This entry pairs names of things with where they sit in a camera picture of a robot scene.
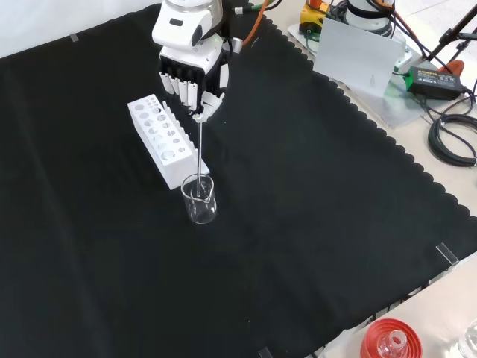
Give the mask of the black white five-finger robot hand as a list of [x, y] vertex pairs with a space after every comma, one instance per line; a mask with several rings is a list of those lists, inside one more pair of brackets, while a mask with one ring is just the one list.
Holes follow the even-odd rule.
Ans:
[[222, 1], [163, 1], [152, 30], [162, 85], [198, 124], [214, 116], [229, 84], [229, 18]]

